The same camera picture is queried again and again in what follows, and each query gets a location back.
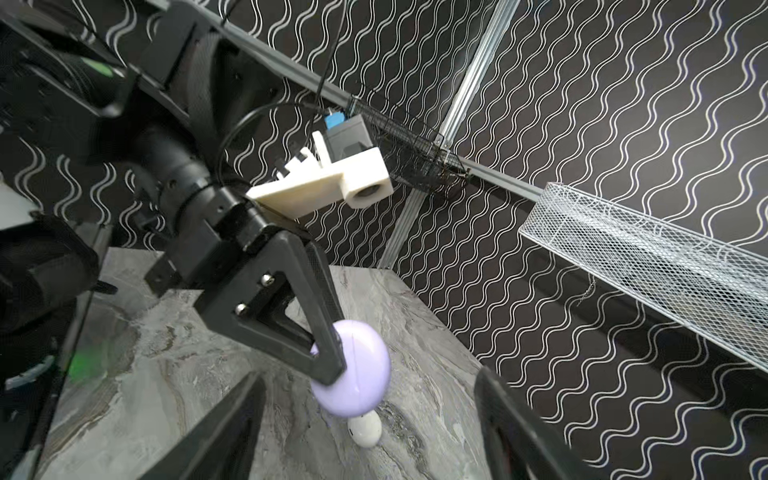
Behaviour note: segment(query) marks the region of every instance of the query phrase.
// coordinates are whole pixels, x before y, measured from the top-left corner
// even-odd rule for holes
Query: wavy line pattern
[[[161,12],[143,0],[54,1],[94,28],[123,63],[139,59],[162,22]],[[233,5],[232,0],[197,3],[218,15]],[[363,83],[378,85],[379,93],[387,92],[391,99],[402,101],[415,115],[436,126],[472,59],[483,26],[493,12],[494,0],[347,3],[346,23],[329,79],[364,98],[371,98],[374,91]],[[320,71],[329,58],[328,47],[341,5],[341,0],[250,0],[237,3],[230,21],[300,64]],[[95,40],[88,31],[82,35],[85,41]],[[312,101],[313,95],[286,81],[278,99]],[[275,166],[290,158],[295,147],[306,141],[310,121],[306,112],[273,111],[249,141],[227,152],[227,161],[252,184],[272,180]],[[127,166],[116,163],[85,169],[77,159],[62,160],[59,173],[57,162],[46,165],[45,156],[56,159],[63,152],[43,154],[31,144],[15,149],[19,151],[18,159],[13,165],[4,165],[2,173],[5,178],[15,179],[12,183],[17,190],[32,201],[48,210],[55,207],[57,214],[62,212],[71,218],[116,223],[116,244],[163,248],[162,239],[139,231],[132,223],[138,209],[144,209],[144,214],[154,212],[151,206],[134,202],[129,186],[118,181],[128,175]],[[66,174],[70,168],[75,175]],[[85,201],[78,197],[78,187],[81,196],[87,194]],[[391,199],[364,211],[341,205],[328,207],[306,219],[308,228],[320,236],[332,261],[375,266],[407,193],[407,188],[397,187]],[[154,228],[162,231],[164,219],[158,218]]]
[[[766,7],[522,0],[457,153],[766,255]],[[530,209],[430,199],[395,271],[606,477],[766,477],[768,379],[517,235]]]

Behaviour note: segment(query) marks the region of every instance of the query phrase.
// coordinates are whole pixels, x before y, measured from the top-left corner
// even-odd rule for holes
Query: black cylindrical joint
[[[174,233],[198,218],[214,195],[210,172],[193,141],[172,128],[147,127],[134,141],[131,156],[138,166],[137,186],[159,206]]]

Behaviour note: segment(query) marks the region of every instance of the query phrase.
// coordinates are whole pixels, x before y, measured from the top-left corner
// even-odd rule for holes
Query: gray marble surface
[[[196,292],[155,299],[142,280],[155,257],[110,250],[101,278],[120,292],[94,300],[39,478],[138,477],[254,370],[267,394],[251,478],[488,478],[480,365],[391,271],[331,267],[346,317],[378,330],[392,357],[382,441],[361,449],[306,377],[208,331]]]

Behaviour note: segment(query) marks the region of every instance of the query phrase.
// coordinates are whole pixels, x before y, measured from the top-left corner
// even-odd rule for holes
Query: black and white wavy curtain
[[[234,0],[198,2],[221,15]],[[27,0],[61,22],[81,31],[51,3],[65,7],[96,30],[124,62],[137,61],[162,12],[143,0]],[[333,58],[329,79],[364,99],[372,95],[397,104],[436,127],[450,106],[485,24],[492,0],[349,0],[345,28]],[[341,0],[243,0],[230,20],[270,46],[315,72],[329,55],[329,43],[341,12]],[[89,40],[84,32],[83,38]],[[312,92],[285,82],[282,100],[311,100]],[[309,118],[290,108],[272,112],[254,132],[244,151],[228,152],[228,161],[252,184],[272,180],[275,164],[290,157],[309,133]],[[0,135],[5,182],[41,205],[46,212],[72,220],[114,223],[115,244],[162,249],[155,234],[135,225],[137,212],[147,208],[134,201],[134,177],[121,163],[84,167],[61,152],[47,151],[12,134]],[[337,263],[375,266],[402,211],[408,189],[398,186],[391,198],[364,211],[340,204],[304,220]],[[164,220],[154,228],[162,231]]]
[[[768,2],[521,0],[459,154],[768,255]],[[768,478],[768,378],[518,235],[532,203],[428,199],[395,271],[589,465]]]

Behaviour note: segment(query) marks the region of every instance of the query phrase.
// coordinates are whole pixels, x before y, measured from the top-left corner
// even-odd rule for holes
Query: purple ball
[[[317,402],[328,412],[351,418],[373,410],[389,385],[389,351],[367,323],[340,320],[333,327],[341,337],[346,371],[332,385],[310,381]]]

